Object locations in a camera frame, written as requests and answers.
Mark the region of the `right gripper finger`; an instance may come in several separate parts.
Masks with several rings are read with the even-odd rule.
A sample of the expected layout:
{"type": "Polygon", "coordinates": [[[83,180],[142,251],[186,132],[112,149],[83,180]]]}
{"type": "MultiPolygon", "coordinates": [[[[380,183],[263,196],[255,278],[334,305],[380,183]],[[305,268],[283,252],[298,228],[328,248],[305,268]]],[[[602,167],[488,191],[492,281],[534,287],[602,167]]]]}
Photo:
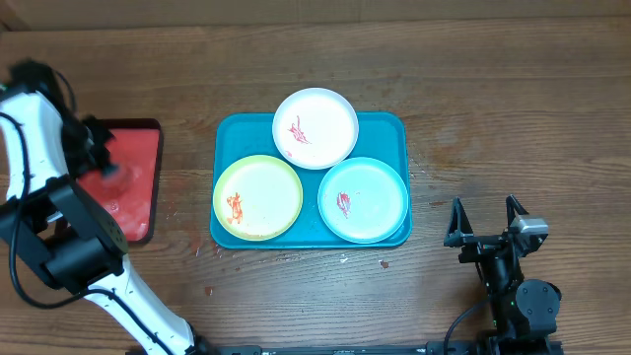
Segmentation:
{"type": "Polygon", "coordinates": [[[453,200],[452,214],[446,236],[445,247],[463,247],[474,238],[472,227],[459,197],[453,200]]]}
{"type": "Polygon", "coordinates": [[[506,198],[506,211],[507,227],[509,229],[521,230],[525,225],[523,217],[527,216],[528,212],[513,194],[510,194],[506,198]]]}

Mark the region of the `white plate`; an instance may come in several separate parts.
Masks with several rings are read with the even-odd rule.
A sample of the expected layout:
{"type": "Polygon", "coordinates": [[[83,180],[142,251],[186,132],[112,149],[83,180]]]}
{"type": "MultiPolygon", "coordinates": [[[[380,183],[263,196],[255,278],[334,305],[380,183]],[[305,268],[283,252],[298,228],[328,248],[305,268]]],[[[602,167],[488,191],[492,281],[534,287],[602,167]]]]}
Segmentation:
{"type": "Polygon", "coordinates": [[[276,109],[272,137],[281,155],[308,170],[331,168],[346,159],[359,136],[359,119],[351,104],[325,88],[306,88],[276,109]]]}

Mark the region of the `yellow-green plate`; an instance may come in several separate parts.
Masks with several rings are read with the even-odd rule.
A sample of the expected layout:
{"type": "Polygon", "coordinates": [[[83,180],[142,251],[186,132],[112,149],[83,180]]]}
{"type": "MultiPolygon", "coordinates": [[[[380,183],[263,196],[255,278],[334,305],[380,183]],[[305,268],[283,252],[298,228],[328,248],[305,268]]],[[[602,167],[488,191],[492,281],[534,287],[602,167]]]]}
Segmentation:
{"type": "Polygon", "coordinates": [[[303,187],[284,161],[267,155],[237,160],[219,176],[213,188],[213,211],[219,224],[234,237],[263,242],[286,232],[303,206],[303,187]]]}

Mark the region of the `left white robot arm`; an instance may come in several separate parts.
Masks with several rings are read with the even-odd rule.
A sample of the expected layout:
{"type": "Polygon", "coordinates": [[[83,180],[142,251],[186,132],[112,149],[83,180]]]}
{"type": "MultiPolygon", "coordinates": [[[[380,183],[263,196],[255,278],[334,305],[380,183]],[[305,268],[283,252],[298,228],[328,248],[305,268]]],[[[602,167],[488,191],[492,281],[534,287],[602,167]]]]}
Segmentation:
{"type": "Polygon", "coordinates": [[[1,130],[10,183],[1,238],[17,295],[41,310],[88,300],[109,313],[146,354],[214,354],[214,348],[155,295],[134,269],[114,218],[77,179],[112,174],[111,132],[80,120],[67,80],[26,59],[1,88],[1,130]]]}

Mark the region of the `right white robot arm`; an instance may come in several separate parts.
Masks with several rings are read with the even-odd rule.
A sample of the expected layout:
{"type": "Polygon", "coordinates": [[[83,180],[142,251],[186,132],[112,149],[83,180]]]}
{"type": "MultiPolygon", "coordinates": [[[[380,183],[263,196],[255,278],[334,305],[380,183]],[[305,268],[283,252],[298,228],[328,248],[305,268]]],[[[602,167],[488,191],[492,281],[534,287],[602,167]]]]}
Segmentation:
{"type": "Polygon", "coordinates": [[[472,263],[486,298],[453,321],[441,350],[445,354],[561,354],[562,345],[549,340],[557,330],[562,293],[555,285],[526,279],[520,259],[539,250],[549,226],[529,214],[514,195],[506,198],[507,227],[499,235],[477,236],[459,198],[453,201],[444,239],[459,248],[458,261],[472,263]],[[456,327],[473,313],[489,307],[494,327],[480,331],[471,341],[451,344],[456,327]]]}

